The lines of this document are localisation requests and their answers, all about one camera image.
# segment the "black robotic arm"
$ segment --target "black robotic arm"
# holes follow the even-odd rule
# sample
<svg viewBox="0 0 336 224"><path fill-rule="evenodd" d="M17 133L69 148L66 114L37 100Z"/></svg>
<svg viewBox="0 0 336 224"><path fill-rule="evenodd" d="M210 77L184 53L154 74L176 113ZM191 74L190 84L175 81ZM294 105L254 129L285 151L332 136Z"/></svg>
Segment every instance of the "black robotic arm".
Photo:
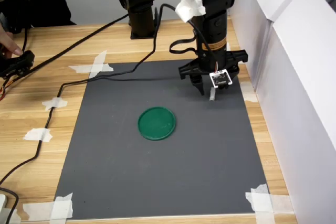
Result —
<svg viewBox="0 0 336 224"><path fill-rule="evenodd" d="M247 62L248 55L244 50L229 52L226 50L227 10L233 6L235 0L202 0L202 2L206 9L206 14L193 17L191 21L203 34L213 53L211 54L208 51L204 41L194 31L197 42L197 59L180 67L179 72L181 79L190 76L192 85L197 87L201 94L204 95L202 75L227 70L230 78L218 75L218 79L213 79L219 88L227 88L231 83L230 79L234 79L239 74L238 63L240 61ZM171 53L180 54L181 51L171 50Z"/></svg>

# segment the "orange label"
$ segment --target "orange label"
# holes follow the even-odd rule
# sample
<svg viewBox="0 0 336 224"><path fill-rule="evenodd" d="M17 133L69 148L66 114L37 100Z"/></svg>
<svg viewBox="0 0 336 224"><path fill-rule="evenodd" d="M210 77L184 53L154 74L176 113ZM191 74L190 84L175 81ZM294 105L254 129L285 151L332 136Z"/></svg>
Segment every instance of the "orange label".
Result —
<svg viewBox="0 0 336 224"><path fill-rule="evenodd" d="M219 50L219 49L223 48L225 45L226 45L226 37L219 42L209 44L209 47L210 47L211 50L215 51L215 50ZM206 48L204 43L202 43L202 49L205 50L205 51L208 51L208 49Z"/></svg>

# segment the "green plastic disc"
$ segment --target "green plastic disc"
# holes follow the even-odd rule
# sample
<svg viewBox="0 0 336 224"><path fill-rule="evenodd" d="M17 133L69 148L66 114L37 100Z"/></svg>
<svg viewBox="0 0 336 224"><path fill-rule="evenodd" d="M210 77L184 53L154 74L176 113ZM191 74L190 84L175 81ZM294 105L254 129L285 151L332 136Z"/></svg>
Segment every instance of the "green plastic disc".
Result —
<svg viewBox="0 0 336 224"><path fill-rule="evenodd" d="M138 120L140 134L148 140L159 141L169 137L176 127L173 112L163 107L153 107L141 114Z"/></svg>

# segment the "hand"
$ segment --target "hand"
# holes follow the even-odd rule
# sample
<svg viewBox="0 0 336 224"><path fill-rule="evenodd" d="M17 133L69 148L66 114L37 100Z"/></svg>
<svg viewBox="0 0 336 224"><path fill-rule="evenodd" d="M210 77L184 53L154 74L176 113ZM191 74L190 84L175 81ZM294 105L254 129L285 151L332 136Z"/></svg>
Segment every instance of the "hand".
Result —
<svg viewBox="0 0 336 224"><path fill-rule="evenodd" d="M4 46L3 53L7 59L12 57L12 54L22 55L21 48L14 42L13 34L5 32L4 28L0 24L0 44Z"/></svg>

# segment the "wooden tabletop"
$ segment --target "wooden tabletop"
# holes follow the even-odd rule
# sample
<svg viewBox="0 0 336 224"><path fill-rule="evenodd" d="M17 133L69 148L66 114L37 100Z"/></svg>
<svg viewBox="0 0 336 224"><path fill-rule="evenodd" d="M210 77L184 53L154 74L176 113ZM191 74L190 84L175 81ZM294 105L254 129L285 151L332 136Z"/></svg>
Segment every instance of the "wooden tabletop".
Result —
<svg viewBox="0 0 336 224"><path fill-rule="evenodd" d="M101 25L34 28L30 30L27 48L36 56L35 65L56 55L82 37L90 34ZM192 29L179 20L162 23L157 39L156 53L148 61L170 59L193 59L195 55L172 55L169 45L175 40L192 38ZM23 43L23 35L16 41ZM232 50L239 50L239 44L228 21L228 42ZM152 50L153 41L130 40L130 27L116 24L99 33L53 63L37 71L29 78L15 83L7 90L6 98L0 102L0 178L17 164L34 156L36 141L25 141L23 137L32 128L43 128L48 111L42 102L56 97L64 82L82 80L87 73L76 73L70 65L91 65L94 58L107 50L105 63L138 62ZM239 80L250 86L245 65L240 65ZM54 200L56 188L65 161L72 132L85 91L85 84L65 88L62 98L68 101L64 108L56 109L50 123L52 139L43 143L40 156L12 174L2 187L13 190L20 196L17 207L22 220L28 220L23 204L49 202ZM251 88L243 89L244 95L254 96ZM271 194L288 195L264 117L258 102L245 101L254 137L257 143L262 166ZM9 197L7 208L14 199ZM276 223L295 224L294 215L276 215ZM216 215L190 217L153 217L108 220L75 221L69 223L256 223L254 214Z"/></svg>

